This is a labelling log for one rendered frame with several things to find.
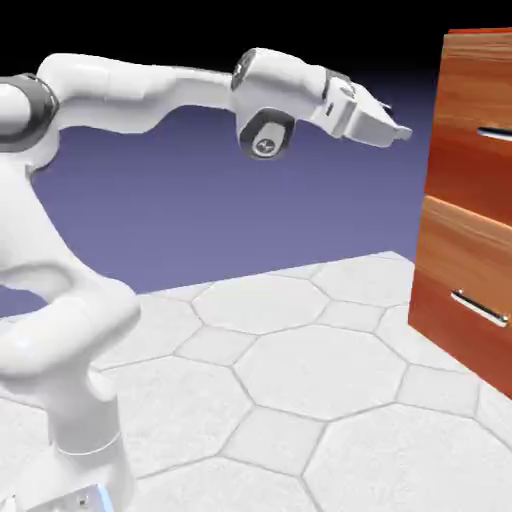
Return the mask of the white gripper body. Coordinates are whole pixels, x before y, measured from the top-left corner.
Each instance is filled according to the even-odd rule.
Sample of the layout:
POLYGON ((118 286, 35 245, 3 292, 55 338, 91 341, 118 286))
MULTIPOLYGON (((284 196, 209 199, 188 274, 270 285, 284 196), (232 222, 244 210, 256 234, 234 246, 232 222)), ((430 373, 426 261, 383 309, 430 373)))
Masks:
POLYGON ((399 139, 399 126, 364 86, 355 84, 354 89, 356 105, 342 137, 373 147, 390 147, 399 139))

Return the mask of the large wooden drawer front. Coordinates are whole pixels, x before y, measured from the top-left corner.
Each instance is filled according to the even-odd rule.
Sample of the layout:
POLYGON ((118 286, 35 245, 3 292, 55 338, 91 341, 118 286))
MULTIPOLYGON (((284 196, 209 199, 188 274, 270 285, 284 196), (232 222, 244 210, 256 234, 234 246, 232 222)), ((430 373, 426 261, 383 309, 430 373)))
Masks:
POLYGON ((512 225, 512 28, 444 36, 425 193, 512 225))

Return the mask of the reddish wooden cabinet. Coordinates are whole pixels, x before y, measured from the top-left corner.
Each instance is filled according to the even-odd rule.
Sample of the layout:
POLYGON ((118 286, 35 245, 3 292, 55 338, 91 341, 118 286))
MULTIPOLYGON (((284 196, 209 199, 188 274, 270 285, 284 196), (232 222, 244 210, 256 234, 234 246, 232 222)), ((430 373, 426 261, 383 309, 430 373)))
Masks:
POLYGON ((444 37, 408 321, 512 399, 512 27, 444 37))

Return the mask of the small wooden drawer front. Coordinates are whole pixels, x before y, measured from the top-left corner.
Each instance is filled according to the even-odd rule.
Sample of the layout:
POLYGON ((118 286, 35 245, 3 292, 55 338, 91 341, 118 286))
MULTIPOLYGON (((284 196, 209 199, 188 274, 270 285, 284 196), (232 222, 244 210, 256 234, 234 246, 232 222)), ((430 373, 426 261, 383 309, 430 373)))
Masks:
POLYGON ((512 399, 512 227, 427 196, 422 204, 408 322, 512 399), (500 328, 452 290, 508 314, 500 328))

